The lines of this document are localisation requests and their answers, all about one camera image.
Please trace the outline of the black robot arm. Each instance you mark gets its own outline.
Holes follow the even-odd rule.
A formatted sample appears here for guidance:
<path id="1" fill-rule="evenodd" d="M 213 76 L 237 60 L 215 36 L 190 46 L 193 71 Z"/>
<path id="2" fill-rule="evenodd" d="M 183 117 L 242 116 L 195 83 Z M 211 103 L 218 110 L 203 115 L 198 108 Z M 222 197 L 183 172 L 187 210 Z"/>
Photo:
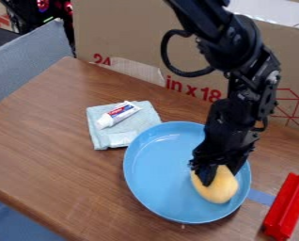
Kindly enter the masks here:
<path id="1" fill-rule="evenodd" d="M 168 70 L 183 77 L 215 71 L 229 80 L 227 97 L 215 101 L 205 124 L 203 143 L 193 151 L 190 168 L 202 185 L 217 179 L 219 166 L 237 173 L 254 151 L 267 117 L 278 106 L 281 62 L 263 43 L 257 24 L 225 8 L 230 0 L 163 0 L 174 10 L 182 29 L 170 30 L 160 42 L 160 57 Z M 171 63 L 167 44 L 175 36 L 195 37 L 209 66 L 194 72 Z"/>

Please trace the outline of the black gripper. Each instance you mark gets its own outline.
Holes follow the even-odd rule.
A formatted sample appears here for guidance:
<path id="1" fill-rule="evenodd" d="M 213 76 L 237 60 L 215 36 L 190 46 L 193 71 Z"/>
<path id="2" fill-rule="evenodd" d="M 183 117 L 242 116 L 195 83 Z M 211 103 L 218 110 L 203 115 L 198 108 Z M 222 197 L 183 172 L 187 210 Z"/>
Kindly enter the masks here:
<path id="1" fill-rule="evenodd" d="M 251 153 L 254 127 L 249 102 L 222 99 L 210 109 L 205 124 L 205 140 L 193 152 L 190 167 L 205 186 L 210 186 L 218 165 L 227 165 L 233 174 L 242 169 Z"/>

